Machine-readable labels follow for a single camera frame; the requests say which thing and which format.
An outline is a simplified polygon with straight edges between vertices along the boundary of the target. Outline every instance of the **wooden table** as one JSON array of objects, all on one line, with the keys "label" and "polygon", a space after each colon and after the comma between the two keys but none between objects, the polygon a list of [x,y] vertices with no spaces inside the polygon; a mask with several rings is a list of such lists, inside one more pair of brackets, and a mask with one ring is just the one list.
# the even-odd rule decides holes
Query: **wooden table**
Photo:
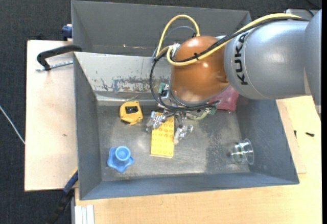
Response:
[{"label": "wooden table", "polygon": [[[39,52],[65,43],[69,42],[28,42],[26,191],[60,189],[77,167],[73,67],[35,71],[40,67],[36,61]],[[68,54],[49,62],[70,58]],[[321,121],[310,96],[284,99],[277,104],[299,185],[91,201],[80,201],[77,189],[75,203],[94,205],[96,224],[322,223]]]}]

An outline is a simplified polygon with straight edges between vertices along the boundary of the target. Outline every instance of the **yellow cable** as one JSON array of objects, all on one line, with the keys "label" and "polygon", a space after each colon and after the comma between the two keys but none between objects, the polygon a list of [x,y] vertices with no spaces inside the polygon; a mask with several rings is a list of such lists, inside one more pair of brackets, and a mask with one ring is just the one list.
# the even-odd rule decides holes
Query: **yellow cable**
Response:
[{"label": "yellow cable", "polygon": [[163,49],[158,53],[157,56],[161,55],[163,52],[169,50],[170,48],[173,49],[173,46],[172,46],[172,45],[166,46],[165,48],[163,48]]},{"label": "yellow cable", "polygon": [[160,38],[160,41],[159,41],[159,45],[158,45],[158,49],[157,49],[157,53],[156,53],[156,57],[159,55],[160,48],[161,48],[162,42],[164,41],[164,36],[165,36],[165,33],[166,33],[168,27],[172,24],[173,21],[175,21],[176,19],[179,19],[179,18],[187,18],[188,20],[190,20],[194,24],[194,26],[195,26],[196,33],[197,33],[196,36],[200,36],[200,29],[198,27],[198,24],[194,21],[193,18],[191,18],[190,16],[188,16],[186,14],[176,15],[175,17],[173,17],[168,22],[168,24],[166,25],[165,29],[162,32],[162,35],[161,35],[161,38]]},{"label": "yellow cable", "polygon": [[[246,26],[242,27],[241,29],[239,29],[237,32],[240,32],[254,24],[257,24],[259,22],[262,22],[262,21],[265,21],[265,20],[268,20],[268,19],[272,19],[272,18],[276,18],[276,17],[297,17],[297,18],[300,18],[299,16],[297,15],[293,15],[293,14],[269,14],[269,15],[266,15],[266,16],[263,16],[255,21],[252,21],[251,23],[247,24]],[[207,56],[211,55],[212,53],[214,53],[215,51],[219,50],[220,48],[222,48],[225,44],[229,43],[232,39],[228,40],[227,42],[223,43],[222,45],[219,45],[217,46],[216,48],[213,48],[211,51],[207,52],[206,54],[204,55],[201,55],[199,56],[198,59],[193,59],[193,60],[189,60],[189,61],[185,61],[185,62],[174,62],[171,58],[170,58],[170,53],[172,51],[172,49],[168,49],[168,52],[167,52],[167,60],[170,64],[174,65],[174,66],[185,66],[185,65],[189,65],[189,64],[192,64],[192,63],[195,63],[197,61],[200,61],[204,58],[206,58]]]}]

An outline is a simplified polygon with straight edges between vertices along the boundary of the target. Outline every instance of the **yellow lego brick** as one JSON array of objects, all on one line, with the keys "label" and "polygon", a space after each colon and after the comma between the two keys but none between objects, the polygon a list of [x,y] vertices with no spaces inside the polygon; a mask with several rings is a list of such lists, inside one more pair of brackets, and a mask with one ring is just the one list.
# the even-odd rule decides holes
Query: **yellow lego brick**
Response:
[{"label": "yellow lego brick", "polygon": [[174,156],[174,117],[152,130],[151,155],[168,158]]}]

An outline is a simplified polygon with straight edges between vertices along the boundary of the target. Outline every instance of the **gray bin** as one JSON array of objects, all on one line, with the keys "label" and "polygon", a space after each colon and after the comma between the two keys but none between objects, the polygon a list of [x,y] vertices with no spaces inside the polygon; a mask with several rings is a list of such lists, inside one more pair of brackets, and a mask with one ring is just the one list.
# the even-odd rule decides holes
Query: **gray bin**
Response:
[{"label": "gray bin", "polygon": [[[150,155],[151,135],[145,123],[158,108],[147,80],[149,56],[165,24],[184,13],[200,24],[201,34],[219,36],[249,23],[247,11],[72,2],[72,12],[74,44],[86,52],[74,56],[82,200],[299,182],[275,101],[241,96],[236,112],[218,110],[191,121],[194,131],[175,146],[173,158]],[[190,24],[181,20],[177,25]],[[166,43],[189,36],[189,30],[180,30]],[[170,67],[161,60],[155,87],[169,77]],[[120,121],[119,106],[129,99],[140,101],[143,123],[129,126]],[[235,164],[228,151],[246,138],[255,161]],[[109,149],[119,145],[128,146],[135,160],[124,173],[107,166]]]}]

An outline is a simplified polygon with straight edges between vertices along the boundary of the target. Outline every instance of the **kuka logo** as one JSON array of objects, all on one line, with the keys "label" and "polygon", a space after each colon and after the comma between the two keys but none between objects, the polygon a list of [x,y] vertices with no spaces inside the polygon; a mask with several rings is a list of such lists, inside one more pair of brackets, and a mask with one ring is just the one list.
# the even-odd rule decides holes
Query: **kuka logo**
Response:
[{"label": "kuka logo", "polygon": [[240,38],[239,38],[239,43],[236,45],[235,47],[235,50],[236,50],[236,54],[234,55],[235,59],[234,59],[234,63],[238,64],[238,68],[235,69],[236,71],[236,75],[237,77],[241,80],[241,84],[242,85],[248,85],[248,83],[245,81],[245,75],[243,73],[243,67],[242,67],[242,59],[241,59],[241,56],[242,56],[242,53],[241,53],[241,50],[242,50],[242,47],[243,47],[243,44],[244,44],[244,39],[245,39],[245,36],[248,34],[245,33],[243,34]]}]

